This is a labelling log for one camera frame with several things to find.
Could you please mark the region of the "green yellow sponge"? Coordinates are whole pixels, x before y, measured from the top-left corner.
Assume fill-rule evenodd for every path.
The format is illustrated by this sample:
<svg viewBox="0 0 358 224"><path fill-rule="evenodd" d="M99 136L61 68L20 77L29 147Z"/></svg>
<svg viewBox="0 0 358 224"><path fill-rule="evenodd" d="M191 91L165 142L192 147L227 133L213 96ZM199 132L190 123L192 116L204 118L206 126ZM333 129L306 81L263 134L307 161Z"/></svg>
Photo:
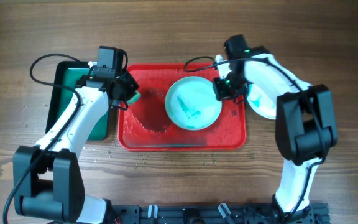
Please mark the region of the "green yellow sponge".
<svg viewBox="0 0 358 224"><path fill-rule="evenodd" d="M132 105L134 104L139 98L140 98L141 94L138 91L135 91L134 95L126 101L126 103L128 105Z"/></svg>

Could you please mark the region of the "white plate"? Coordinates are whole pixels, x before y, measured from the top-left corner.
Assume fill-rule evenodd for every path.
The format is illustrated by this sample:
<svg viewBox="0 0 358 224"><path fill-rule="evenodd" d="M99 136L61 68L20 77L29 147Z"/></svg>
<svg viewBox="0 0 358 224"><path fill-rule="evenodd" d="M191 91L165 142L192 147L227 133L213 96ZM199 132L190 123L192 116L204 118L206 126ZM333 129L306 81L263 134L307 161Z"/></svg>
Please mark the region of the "white plate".
<svg viewBox="0 0 358 224"><path fill-rule="evenodd" d="M216 56L220 61L224 60L223 56L218 54ZM276 96L272 96L270 93L264 92L262 87L273 87L270 83L272 76L261 72L258 65L259 58L257 57L251 65L246 66L246 71L250 72L250 75L246 75L250 78L252 84L249 86L249 93L245 100L247 100L249 106L259 115L267 119L276 119Z"/></svg>
<svg viewBox="0 0 358 224"><path fill-rule="evenodd" d="M179 128L198 131L211 126L221 114L223 103L216 99L213 84L206 78L179 79L167 91L165 111Z"/></svg>

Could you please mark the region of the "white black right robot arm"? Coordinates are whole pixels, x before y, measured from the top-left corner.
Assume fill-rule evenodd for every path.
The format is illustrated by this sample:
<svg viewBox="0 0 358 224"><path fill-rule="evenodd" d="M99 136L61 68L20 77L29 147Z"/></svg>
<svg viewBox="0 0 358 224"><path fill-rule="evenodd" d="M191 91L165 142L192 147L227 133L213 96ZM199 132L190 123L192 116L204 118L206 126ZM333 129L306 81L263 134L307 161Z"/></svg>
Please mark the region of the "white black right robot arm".
<svg viewBox="0 0 358 224"><path fill-rule="evenodd" d="M310 204L309 192L318 166L338 134L332 94L280 65L265 47L226 47L213 68L219 100L243 95L259 115L275 120L275 141L284 158L281 183L273 201L283 217L299 215Z"/></svg>

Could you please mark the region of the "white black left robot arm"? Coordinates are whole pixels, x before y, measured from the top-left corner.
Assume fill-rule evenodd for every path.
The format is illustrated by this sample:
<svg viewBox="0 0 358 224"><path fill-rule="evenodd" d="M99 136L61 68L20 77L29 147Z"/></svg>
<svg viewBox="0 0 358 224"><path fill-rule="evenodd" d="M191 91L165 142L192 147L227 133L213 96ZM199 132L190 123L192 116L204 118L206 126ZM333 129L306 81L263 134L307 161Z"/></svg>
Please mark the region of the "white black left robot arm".
<svg viewBox="0 0 358 224"><path fill-rule="evenodd" d="M109 109L126 110L138 84L128 71L93 67L52 128L32 147L13 156L14 188L6 206L18 215L62 223L109 223L108 200L86 194L78 158L94 126Z"/></svg>

